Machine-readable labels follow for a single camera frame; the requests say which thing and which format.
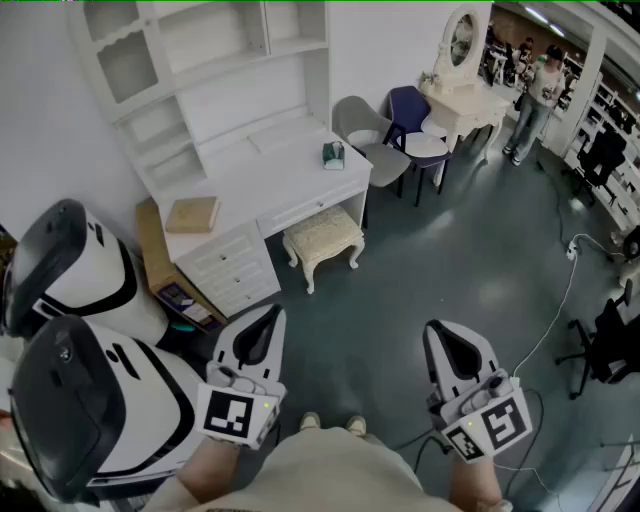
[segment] power outlet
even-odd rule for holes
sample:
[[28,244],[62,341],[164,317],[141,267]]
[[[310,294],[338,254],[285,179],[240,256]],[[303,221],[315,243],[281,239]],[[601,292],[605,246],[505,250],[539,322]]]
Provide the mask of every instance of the power outlet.
[[573,261],[576,259],[577,255],[578,255],[578,246],[575,244],[575,242],[570,242],[569,248],[567,249],[567,258],[569,258],[569,261]]

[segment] white t-shirt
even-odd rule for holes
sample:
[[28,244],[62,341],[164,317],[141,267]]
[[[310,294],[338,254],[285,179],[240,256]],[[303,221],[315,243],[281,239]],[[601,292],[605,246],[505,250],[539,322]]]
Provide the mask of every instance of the white t-shirt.
[[529,86],[529,94],[538,103],[546,107],[552,107],[555,104],[554,94],[558,94],[564,89],[564,74],[558,70],[549,72],[544,66],[544,62],[536,62],[533,82]]
[[[479,510],[510,511],[511,504]],[[285,439],[245,489],[198,505],[175,478],[143,512],[460,512],[424,494],[407,463],[382,445],[344,429],[307,429]]]

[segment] cabinet door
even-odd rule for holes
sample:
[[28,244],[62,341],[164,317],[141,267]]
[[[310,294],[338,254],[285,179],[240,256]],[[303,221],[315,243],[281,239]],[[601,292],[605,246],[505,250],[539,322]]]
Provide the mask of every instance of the cabinet door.
[[151,5],[86,2],[67,8],[82,65],[110,122],[171,91]]

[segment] white seat cushion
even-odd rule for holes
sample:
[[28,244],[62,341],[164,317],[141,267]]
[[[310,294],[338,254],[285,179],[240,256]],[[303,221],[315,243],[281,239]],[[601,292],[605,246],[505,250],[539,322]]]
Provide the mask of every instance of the white seat cushion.
[[349,214],[336,205],[284,230],[294,250],[303,261],[321,259],[336,249],[348,247],[363,236]]
[[[401,137],[398,137],[396,143],[398,146]],[[446,155],[449,150],[447,145],[438,137],[427,133],[408,133],[405,153],[416,158],[429,158],[434,156]]]
[[420,128],[422,129],[422,133],[433,135],[439,139],[447,136],[447,130],[439,124],[436,124],[436,122],[429,117],[426,117],[424,121],[422,121],[422,126],[420,126]]
[[373,164],[369,183],[374,187],[386,187],[394,182],[411,163],[407,155],[384,144],[367,144],[360,149],[364,151],[367,160]]

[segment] black and white machine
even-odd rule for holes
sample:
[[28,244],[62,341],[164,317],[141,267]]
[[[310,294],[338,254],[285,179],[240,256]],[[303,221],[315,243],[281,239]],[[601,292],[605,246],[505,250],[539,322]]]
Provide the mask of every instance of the black and white machine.
[[520,379],[498,366],[489,342],[471,329],[431,320],[423,334],[435,428],[467,463],[493,457],[526,437],[531,418]]
[[20,240],[2,302],[4,328],[26,339],[60,315],[81,316],[152,345],[169,327],[138,258],[71,199],[49,208]]
[[286,321],[284,309],[270,305],[225,327],[207,365],[208,384],[198,388],[198,431],[260,448],[287,393],[278,382]]
[[63,502],[140,494],[191,456],[202,379],[182,359],[77,316],[26,344],[11,391],[24,451]]

